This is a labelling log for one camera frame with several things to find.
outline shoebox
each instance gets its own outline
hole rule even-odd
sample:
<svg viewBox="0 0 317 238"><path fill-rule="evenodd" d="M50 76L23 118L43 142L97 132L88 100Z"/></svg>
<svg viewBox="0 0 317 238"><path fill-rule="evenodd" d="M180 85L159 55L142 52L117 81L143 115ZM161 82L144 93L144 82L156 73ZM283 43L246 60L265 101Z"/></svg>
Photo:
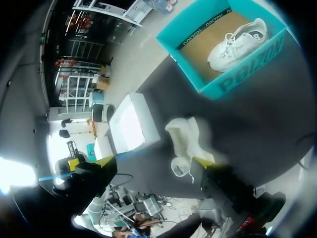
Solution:
<svg viewBox="0 0 317 238"><path fill-rule="evenodd" d="M209 55L224 41L226 34L234 33L240 26L257 18L264 21L268 40L244 54L241 60L235 59L234 65L225 72L211 69ZM286 27L281 21L252 0L196 0L158 34L157 40L184 71L197 92L214 100L276 57L282 50L285 32ZM246 43L240 43L238 47L241 45L245 47ZM227 50L225 57L236 57L230 55L231 47L222 47L219 55L213 58L214 62L221 63Z"/></svg>

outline table surface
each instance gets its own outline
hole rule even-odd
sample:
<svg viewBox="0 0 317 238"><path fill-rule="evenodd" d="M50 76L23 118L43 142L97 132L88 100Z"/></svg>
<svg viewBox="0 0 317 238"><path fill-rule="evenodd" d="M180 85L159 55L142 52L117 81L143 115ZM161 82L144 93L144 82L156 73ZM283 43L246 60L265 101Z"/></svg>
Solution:
<svg viewBox="0 0 317 238"><path fill-rule="evenodd" d="M312 80L301 49L289 34L275 59L219 100L194 91L169 57L138 92L147 100L161 141L118 160L118 173L134 176L127 189L172 197L206 196L199 179L192 184L190 176L177 178L171 171L175 154L164 128L178 117L206 119L213 133L210 145L227 156L238 177L254 186L285 173L313 145L312 138L301 140L316 129ZM113 183L127 180L116 176Z"/></svg>

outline white wall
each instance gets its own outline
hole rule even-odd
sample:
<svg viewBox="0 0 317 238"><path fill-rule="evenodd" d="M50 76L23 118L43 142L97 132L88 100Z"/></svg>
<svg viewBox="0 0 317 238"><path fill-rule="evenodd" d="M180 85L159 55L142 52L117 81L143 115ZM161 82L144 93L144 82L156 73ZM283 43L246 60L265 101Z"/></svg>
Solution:
<svg viewBox="0 0 317 238"><path fill-rule="evenodd" d="M78 106L77 107L78 111L81 111L82 109L83 109L82 106ZM65 107L50 108L49 121L65 120L65 119L68 119L68 118L71 118L71 119L87 119L87 118L91 117L91 112L59 114L60 111L63 112L63 110L65 110Z"/></svg>

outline chair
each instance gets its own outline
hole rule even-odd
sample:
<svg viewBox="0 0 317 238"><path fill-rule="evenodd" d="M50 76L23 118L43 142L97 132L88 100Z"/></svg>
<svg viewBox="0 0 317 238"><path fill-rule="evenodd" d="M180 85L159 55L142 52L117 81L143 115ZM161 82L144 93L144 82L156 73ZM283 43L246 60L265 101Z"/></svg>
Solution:
<svg viewBox="0 0 317 238"><path fill-rule="evenodd" d="M106 122L109 122L115 112L115 107L113 104L106 104L106 105L108 105L106 109ZM103 122L104 107L105 107L105 104L101 104L101 103L93 104L92 119L94 122Z"/></svg>

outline cable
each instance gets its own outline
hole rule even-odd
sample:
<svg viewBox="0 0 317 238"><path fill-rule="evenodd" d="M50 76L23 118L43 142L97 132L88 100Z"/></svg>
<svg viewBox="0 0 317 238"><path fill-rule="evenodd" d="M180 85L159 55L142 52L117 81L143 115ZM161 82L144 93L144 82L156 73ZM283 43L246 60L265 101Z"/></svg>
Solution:
<svg viewBox="0 0 317 238"><path fill-rule="evenodd" d="M302 167L304 170L309 170L305 165L302 164L302 162L297 162L300 167Z"/></svg>
<svg viewBox="0 0 317 238"><path fill-rule="evenodd" d="M179 210L178 210L178 218L179 218L179 220L180 221L183 221L183 219L181 219L180 217L182 216L182 217L189 217L191 215L191 212L189 211L189 209L187 208L187 207L181 207L181 208L179 208Z"/></svg>
<svg viewBox="0 0 317 238"><path fill-rule="evenodd" d="M173 222L173 221L160 221L160 222L172 222L172 223L178 224L177 222Z"/></svg>
<svg viewBox="0 0 317 238"><path fill-rule="evenodd" d="M100 216L100 218L99 218L99 221L98 221L98 225L99 225L100 229L103 230L104 232L110 232L110 233L112 233L113 231L106 231L106 230L103 229L103 228L101 227L101 225L100 225L100 222L101 222L101 219L102 219L103 216L104 216L104 213L105 213L105 211L102 212L102 214L101 214L101 216Z"/></svg>
<svg viewBox="0 0 317 238"><path fill-rule="evenodd" d="M116 210L118 213L120 213L122 216L124 216L126 219L128 219L130 222L134 223L134 221L127 217L126 215L124 215L122 212L120 212L118 209L115 208L115 206L113 206L110 202L106 201L107 204L109 204L114 210Z"/></svg>
<svg viewBox="0 0 317 238"><path fill-rule="evenodd" d="M176 207L173 207L173 206L169 206L168 207L170 210L173 210L173 211L176 211L177 210L177 208Z"/></svg>
<svg viewBox="0 0 317 238"><path fill-rule="evenodd" d="M71 176L73 173L63 174L63 175L56 175L56 176L49 176L49 177L43 177L39 178L39 181L46 181L46 180L53 180L53 179L62 179L68 176Z"/></svg>
<svg viewBox="0 0 317 238"><path fill-rule="evenodd" d="M126 183L129 183L129 182L131 182L131 181L134 179L133 175L130 175L130 174L116 174L116 175L126 175L126 176L130 176L131 179L128 180L128 181L126 181L126 182L123 182L123 183L120 183L120 184L114 186L111 190L116 189L117 187L120 187L120 186L122 186L122 185L124 185L124 184L126 184Z"/></svg>

